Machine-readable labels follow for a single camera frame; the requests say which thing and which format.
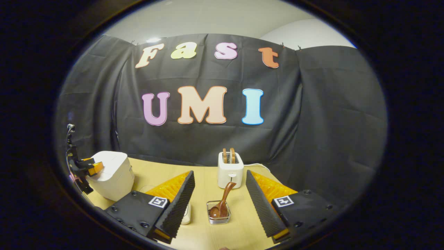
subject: letter cutout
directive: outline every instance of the letter cutout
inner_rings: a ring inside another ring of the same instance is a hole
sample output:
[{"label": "letter cutout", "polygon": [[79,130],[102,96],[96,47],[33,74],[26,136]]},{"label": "letter cutout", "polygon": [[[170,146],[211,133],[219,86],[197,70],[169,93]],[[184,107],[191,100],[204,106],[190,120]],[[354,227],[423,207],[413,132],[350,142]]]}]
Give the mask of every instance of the letter cutout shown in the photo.
[{"label": "letter cutout", "polygon": [[264,92],[260,89],[244,89],[242,94],[247,98],[247,109],[242,122],[248,125],[259,125],[264,122],[261,117],[261,96]]},{"label": "letter cutout", "polygon": [[168,92],[160,92],[157,94],[157,98],[159,98],[160,102],[160,115],[159,117],[154,117],[151,109],[151,102],[153,101],[154,95],[151,93],[144,94],[142,96],[143,100],[143,115],[145,116],[145,120],[154,126],[160,126],[164,124],[167,120],[167,99],[170,97],[170,93]]},{"label": "letter cutout", "polygon": [[235,51],[238,47],[234,43],[219,43],[216,45],[216,52],[214,56],[217,59],[232,60],[238,56]]},{"label": "letter cutout", "polygon": [[194,117],[198,122],[202,122],[206,111],[209,109],[208,117],[205,119],[208,123],[220,124],[226,122],[223,116],[223,97],[226,88],[222,86],[213,86],[208,90],[205,98],[200,98],[197,90],[193,86],[180,87],[177,92],[182,95],[182,109],[178,123],[190,124],[193,118],[190,116],[190,109],[193,111]]},{"label": "letter cutout", "polygon": [[273,52],[272,48],[260,48],[259,51],[262,52],[262,61],[265,65],[274,69],[279,67],[279,64],[273,61],[273,57],[277,57],[278,54]]},{"label": "letter cutout", "polygon": [[164,46],[164,44],[158,44],[144,48],[142,57],[140,57],[139,63],[136,64],[136,69],[147,66],[150,63],[148,62],[148,58],[150,58],[151,60],[154,59],[157,51],[163,49]]},{"label": "letter cutout", "polygon": [[183,44],[179,44],[171,53],[171,58],[179,59],[179,58],[192,58],[196,55],[197,43],[186,42]]}]

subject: orange letter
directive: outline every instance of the orange letter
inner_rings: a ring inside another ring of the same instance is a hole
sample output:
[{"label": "orange letter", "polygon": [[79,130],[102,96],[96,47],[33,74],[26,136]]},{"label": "orange letter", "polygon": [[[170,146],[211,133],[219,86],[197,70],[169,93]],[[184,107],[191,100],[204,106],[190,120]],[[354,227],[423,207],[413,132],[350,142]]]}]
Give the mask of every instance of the orange letter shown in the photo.
[{"label": "orange letter", "polygon": [[148,63],[150,63],[150,62],[148,62],[148,58],[153,59],[157,54],[157,50],[161,50],[161,49],[163,49],[163,47],[164,47],[164,44],[158,44],[158,45],[144,48],[142,57],[140,58],[139,63],[136,64],[136,69],[147,66]]},{"label": "orange letter", "polygon": [[279,67],[279,64],[273,61],[273,57],[277,57],[278,54],[273,52],[272,48],[260,48],[259,51],[262,52],[262,61],[265,65],[274,69]]},{"label": "orange letter", "polygon": [[202,122],[208,109],[210,109],[209,114],[205,119],[208,123],[226,122],[226,118],[223,116],[223,96],[226,93],[225,87],[211,87],[203,101],[193,86],[180,87],[177,92],[182,95],[182,111],[179,119],[177,119],[178,123],[190,124],[193,122],[193,118],[190,116],[190,109],[193,111],[194,117],[198,122]]}]

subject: small glass dish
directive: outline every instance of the small glass dish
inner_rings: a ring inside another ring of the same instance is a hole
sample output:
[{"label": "small glass dish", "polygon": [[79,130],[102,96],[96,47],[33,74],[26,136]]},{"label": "small glass dish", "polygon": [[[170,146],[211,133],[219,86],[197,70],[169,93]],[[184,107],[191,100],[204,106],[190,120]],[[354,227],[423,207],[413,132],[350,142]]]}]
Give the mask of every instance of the small glass dish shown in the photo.
[{"label": "small glass dish", "polygon": [[208,221],[212,225],[220,225],[220,224],[227,224],[230,220],[231,212],[230,207],[228,206],[228,203],[225,202],[226,209],[228,211],[227,217],[220,217],[220,218],[213,218],[210,216],[210,210],[212,207],[216,206],[220,201],[210,201],[206,203],[206,214],[208,215]]}]

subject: blue letter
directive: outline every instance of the blue letter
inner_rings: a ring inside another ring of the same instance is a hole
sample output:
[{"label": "blue letter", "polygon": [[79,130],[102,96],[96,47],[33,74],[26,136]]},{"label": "blue letter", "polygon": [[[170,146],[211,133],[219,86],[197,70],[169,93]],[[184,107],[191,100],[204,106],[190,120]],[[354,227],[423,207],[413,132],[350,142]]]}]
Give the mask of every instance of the blue letter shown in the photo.
[{"label": "blue letter", "polygon": [[242,122],[249,125],[259,125],[264,122],[261,117],[261,96],[264,92],[260,89],[244,89],[242,94],[247,98],[247,111]]}]

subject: black foam pad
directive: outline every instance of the black foam pad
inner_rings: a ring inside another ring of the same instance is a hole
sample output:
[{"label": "black foam pad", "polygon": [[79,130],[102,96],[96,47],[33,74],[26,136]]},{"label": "black foam pad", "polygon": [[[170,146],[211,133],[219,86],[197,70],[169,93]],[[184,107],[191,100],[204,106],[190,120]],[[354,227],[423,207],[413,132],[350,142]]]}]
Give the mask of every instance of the black foam pad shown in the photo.
[{"label": "black foam pad", "polygon": [[190,171],[180,187],[176,197],[155,224],[156,228],[162,230],[164,233],[170,236],[170,239],[159,237],[156,237],[155,239],[162,242],[171,243],[171,238],[176,237],[177,231],[180,227],[180,222],[182,222],[186,207],[188,206],[191,195],[193,194],[194,186],[194,172]]},{"label": "black foam pad", "polygon": [[247,170],[246,186],[267,237],[282,232],[286,226],[268,203],[250,170]]}]

